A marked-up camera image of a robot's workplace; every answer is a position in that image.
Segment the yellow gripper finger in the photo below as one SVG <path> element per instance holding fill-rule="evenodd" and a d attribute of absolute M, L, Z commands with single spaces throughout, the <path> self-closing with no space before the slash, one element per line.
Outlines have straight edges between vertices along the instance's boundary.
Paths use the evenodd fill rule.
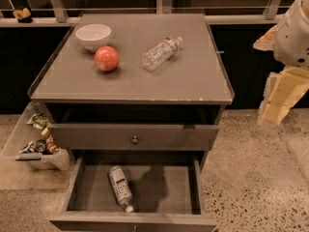
<path fill-rule="evenodd" d="M 262 51 L 272 51 L 273 50 L 273 39 L 275 35 L 277 26 L 272 26 L 267 30 L 262 37 L 260 37 L 256 42 L 253 43 L 253 47 Z"/>
<path fill-rule="evenodd" d="M 286 66 L 280 73 L 271 72 L 260 104 L 258 123 L 267 127 L 279 125 L 308 90 L 307 67 Z"/>

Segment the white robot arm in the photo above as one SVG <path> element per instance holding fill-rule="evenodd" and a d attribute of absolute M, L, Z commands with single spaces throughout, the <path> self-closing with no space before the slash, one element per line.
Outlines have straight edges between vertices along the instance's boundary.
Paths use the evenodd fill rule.
<path fill-rule="evenodd" d="M 309 0 L 295 0 L 253 47 L 284 64 L 269 74 L 259 108 L 259 124 L 277 126 L 309 90 Z"/>

